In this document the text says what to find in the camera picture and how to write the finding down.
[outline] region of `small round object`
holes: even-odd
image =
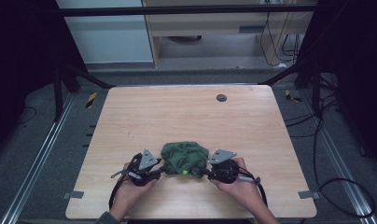
[[[216,99],[219,101],[219,102],[225,102],[227,100],[227,96],[225,94],[219,94]]]

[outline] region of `wooden table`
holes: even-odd
[[[227,101],[216,96],[225,94]],[[166,143],[195,141],[209,149],[227,149],[243,157],[260,176],[276,217],[314,217],[308,190],[278,105],[268,86],[123,87],[109,91],[71,198],[69,218],[97,218],[108,210],[110,192],[122,169],[147,147],[161,156]],[[126,218],[251,218],[231,196],[206,177],[166,175]]]

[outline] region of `sleeve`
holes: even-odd
[[[96,223],[96,224],[119,224],[119,222],[117,222],[117,221],[112,217],[112,215],[110,215],[110,213],[108,213],[108,212],[104,212],[104,213],[98,218],[98,220],[96,220],[95,223]]]

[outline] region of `human hand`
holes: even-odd
[[[238,163],[239,167],[246,169],[243,158],[236,158],[234,160]],[[211,182],[218,189],[231,195],[237,203],[252,213],[259,223],[279,223],[263,202],[256,184],[239,179],[231,184],[225,184],[217,180],[211,180]]]
[[[129,163],[124,164],[124,169],[128,167]],[[113,206],[110,209],[110,215],[118,222],[121,222],[125,215],[130,211],[138,199],[151,190],[157,183],[157,179],[153,179],[143,187],[136,186],[131,179],[125,175],[124,182],[116,192]]]

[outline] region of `green cloth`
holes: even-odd
[[[161,157],[165,160],[167,175],[204,175],[209,150],[196,142],[167,143],[162,148]]]

